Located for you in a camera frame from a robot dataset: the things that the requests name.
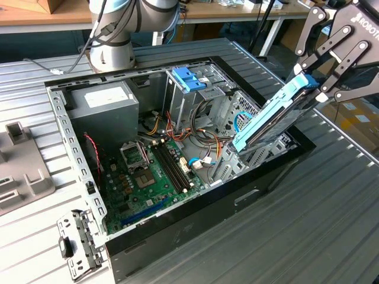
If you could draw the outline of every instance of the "ram slot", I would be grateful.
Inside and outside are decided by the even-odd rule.
[[[190,183],[181,172],[179,166],[175,163],[167,148],[159,145],[152,147],[152,151],[168,178],[174,185],[176,192],[182,193],[184,189],[189,189]]]
[[[187,181],[186,177],[183,174],[183,171],[179,168],[178,164],[171,156],[169,150],[165,146],[162,146],[160,150],[164,157],[170,161],[170,165],[172,165],[172,169],[175,172],[175,177],[180,180],[181,184],[184,186],[185,189],[189,189],[190,183]]]

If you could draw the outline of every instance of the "corrugated metal table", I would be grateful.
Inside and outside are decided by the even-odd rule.
[[[266,97],[281,82],[225,39],[142,47],[142,66],[221,56]],[[40,60],[65,68],[76,56]],[[91,74],[82,59],[69,76]],[[43,82],[27,62],[0,65],[0,131],[31,129],[57,190],[0,217],[0,283],[70,283],[56,220],[83,206]],[[371,283],[379,274],[377,164],[312,112],[298,127],[317,149],[268,196],[180,247],[128,283]],[[107,264],[83,283],[112,283]]]

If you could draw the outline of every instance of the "gray plastic holder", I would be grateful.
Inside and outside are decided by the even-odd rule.
[[[55,191],[30,130],[19,122],[0,133],[0,216]]]

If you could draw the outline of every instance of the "desk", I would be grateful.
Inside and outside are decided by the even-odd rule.
[[[256,21],[258,9],[246,9],[243,5],[236,8],[225,8],[216,2],[211,4],[193,2],[187,5],[186,24],[201,24],[207,22],[238,22]],[[30,33],[38,31],[64,31],[91,29],[91,13],[86,0],[65,0],[53,15],[42,14],[11,7],[0,10],[0,34]],[[268,20],[274,24],[268,34],[260,55],[268,53],[280,26],[284,20],[306,18],[309,10],[296,1],[284,5],[282,10],[272,10]],[[155,32],[153,45],[162,44],[163,33]]]
[[[246,50],[224,38],[134,52],[142,66],[221,56],[266,98],[282,86]],[[75,59],[39,62],[66,68]],[[91,73],[83,57],[74,74],[63,76]],[[52,79],[57,77],[29,62],[0,64],[0,131],[12,121],[29,127],[57,186],[52,195],[0,217],[0,283],[72,283],[60,256],[56,220],[85,204],[43,86]],[[297,127],[317,148],[279,187],[126,283],[371,283],[379,271],[377,162],[317,111]],[[107,263],[80,283],[112,284]]]

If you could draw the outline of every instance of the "wooden desk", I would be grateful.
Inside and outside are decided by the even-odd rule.
[[[86,0],[65,0],[53,15],[0,6],[0,34],[30,33],[38,31],[63,31],[91,29],[91,13]],[[216,2],[211,4],[192,2],[187,5],[186,24],[206,22],[256,21],[258,9],[246,9],[242,5],[226,8]],[[272,10],[268,20],[274,20],[260,55],[266,55],[284,20],[306,18],[308,9],[295,0],[282,10]],[[153,45],[162,44],[162,33],[155,32]]]

